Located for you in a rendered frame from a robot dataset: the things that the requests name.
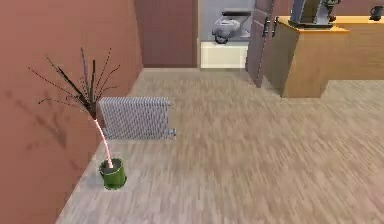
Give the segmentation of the grey ribbed radiator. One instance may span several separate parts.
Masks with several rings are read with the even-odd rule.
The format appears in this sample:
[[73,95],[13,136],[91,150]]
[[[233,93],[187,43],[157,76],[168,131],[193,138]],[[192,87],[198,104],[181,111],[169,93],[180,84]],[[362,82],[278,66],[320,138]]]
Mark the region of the grey ribbed radiator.
[[111,140],[159,140],[176,136],[169,125],[168,97],[103,97],[103,129]]

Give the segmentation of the white toilet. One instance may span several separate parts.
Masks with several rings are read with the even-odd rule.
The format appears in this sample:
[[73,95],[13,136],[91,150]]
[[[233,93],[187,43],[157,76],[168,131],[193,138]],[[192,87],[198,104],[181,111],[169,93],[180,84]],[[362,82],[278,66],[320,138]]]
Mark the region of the white toilet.
[[214,23],[212,35],[217,44],[226,44],[231,38],[249,38],[250,32],[244,23],[252,15],[249,10],[226,10]]

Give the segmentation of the house plant in green pot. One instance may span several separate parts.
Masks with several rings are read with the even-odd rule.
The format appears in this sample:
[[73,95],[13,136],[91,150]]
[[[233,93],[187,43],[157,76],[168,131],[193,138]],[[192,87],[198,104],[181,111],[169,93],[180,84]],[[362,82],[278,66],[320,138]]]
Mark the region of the house plant in green pot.
[[97,104],[103,96],[103,93],[107,90],[114,89],[114,86],[106,87],[106,83],[109,80],[110,76],[117,71],[120,66],[117,66],[113,69],[106,77],[106,79],[101,83],[101,80],[104,76],[106,67],[109,63],[111,49],[108,51],[106,61],[103,65],[100,77],[97,77],[96,72],[96,60],[92,60],[91,69],[88,69],[85,52],[83,48],[80,48],[81,60],[82,60],[82,89],[75,85],[75,83],[69,78],[69,76],[64,72],[64,70],[56,65],[49,57],[46,57],[49,64],[53,67],[55,72],[63,78],[63,80],[72,88],[73,93],[60,87],[58,84],[55,84],[52,81],[49,81],[46,77],[40,75],[37,71],[29,67],[29,70],[35,75],[43,79],[45,82],[51,84],[52,86],[58,88],[59,90],[67,94],[66,98],[74,99],[77,102],[77,108],[88,113],[88,115],[93,119],[97,130],[102,138],[102,143],[105,148],[106,159],[100,163],[98,172],[101,175],[103,180],[103,186],[107,190],[118,190],[124,186],[127,181],[127,176],[123,168],[123,161],[120,158],[112,158],[110,147],[106,138],[106,134],[103,131],[100,122],[97,118]]

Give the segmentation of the wooden counter cabinet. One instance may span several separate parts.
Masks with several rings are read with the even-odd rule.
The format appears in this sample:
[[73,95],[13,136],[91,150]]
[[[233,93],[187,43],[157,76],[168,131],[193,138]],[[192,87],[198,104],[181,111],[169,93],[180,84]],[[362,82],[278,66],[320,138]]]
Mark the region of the wooden counter cabinet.
[[330,80],[384,80],[384,17],[339,16],[330,29],[303,29],[281,16],[263,74],[283,98],[318,98]]

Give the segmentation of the grey coffee machine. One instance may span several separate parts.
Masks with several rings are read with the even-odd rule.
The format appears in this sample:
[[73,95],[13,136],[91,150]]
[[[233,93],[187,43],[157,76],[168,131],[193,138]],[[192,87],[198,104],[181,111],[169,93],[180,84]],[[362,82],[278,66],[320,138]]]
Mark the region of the grey coffee machine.
[[288,23],[296,28],[330,29],[333,8],[342,0],[294,0]]

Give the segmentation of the dark kettle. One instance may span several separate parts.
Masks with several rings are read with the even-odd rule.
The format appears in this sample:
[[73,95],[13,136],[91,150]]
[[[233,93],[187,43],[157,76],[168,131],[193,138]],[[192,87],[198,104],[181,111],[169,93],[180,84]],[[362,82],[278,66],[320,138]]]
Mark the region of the dark kettle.
[[381,6],[381,5],[372,7],[370,10],[370,20],[379,21],[382,16],[383,9],[384,9],[384,6]]

